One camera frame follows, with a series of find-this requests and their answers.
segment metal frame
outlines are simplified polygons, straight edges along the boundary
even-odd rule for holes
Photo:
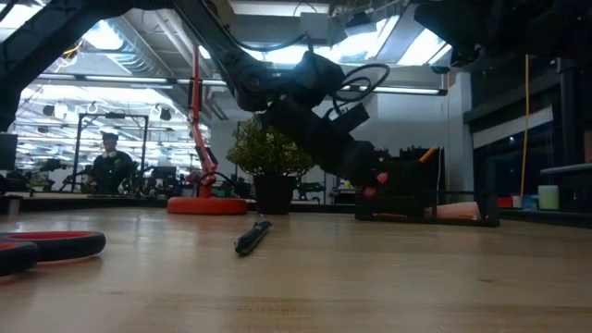
[[[89,114],[89,113],[81,113],[78,114],[78,129],[76,132],[76,149],[74,150],[74,168],[72,170],[72,189],[70,190],[71,192],[74,192],[74,184],[76,184],[76,177],[77,177],[77,172],[78,172],[78,160],[79,160],[79,154],[80,154],[80,135],[82,134],[82,131],[85,130],[89,125],[91,125],[93,123],[93,121],[95,121],[98,117],[105,117],[108,118],[109,114]],[[93,117],[93,120],[91,120],[90,123],[88,124],[82,124],[82,120],[85,117]],[[117,114],[118,118],[126,118],[126,117],[131,117],[131,118],[142,118],[144,119],[144,133],[143,133],[143,141],[142,141],[142,163],[140,164],[140,170],[142,171],[142,174],[140,175],[140,190],[142,190],[143,188],[143,179],[144,179],[144,175],[143,175],[143,170],[144,170],[144,162],[146,159],[146,141],[148,139],[148,122],[150,120],[150,118],[146,115],[120,115]]]

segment red circular base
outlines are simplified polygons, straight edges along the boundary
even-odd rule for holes
[[[247,202],[230,198],[170,198],[166,210],[172,214],[243,215]]]

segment desk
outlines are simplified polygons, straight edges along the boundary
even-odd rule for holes
[[[241,258],[232,242],[255,219],[119,208],[0,222],[107,237],[100,257],[1,284],[0,332],[592,331],[588,230],[291,214]]]

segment person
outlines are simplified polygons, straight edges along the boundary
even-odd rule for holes
[[[119,184],[133,172],[131,157],[116,149],[117,139],[116,134],[103,134],[105,151],[92,164],[91,179],[100,193],[117,193]]]

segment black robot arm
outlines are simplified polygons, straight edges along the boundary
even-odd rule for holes
[[[0,43],[0,131],[6,131],[14,121],[20,92],[64,50],[99,20],[133,8],[174,9],[208,49],[241,109],[265,111],[261,117],[264,124],[277,127],[296,141],[325,171],[356,185],[376,186],[376,175],[385,170],[378,164],[374,146],[357,142],[349,134],[367,119],[364,107],[350,111],[357,116],[346,126],[344,121],[321,118],[312,111],[327,95],[335,96],[344,84],[359,78],[344,82],[347,77],[339,65],[310,51],[292,72],[277,73],[243,51],[204,0],[50,1]],[[364,94],[371,90],[368,87]]]

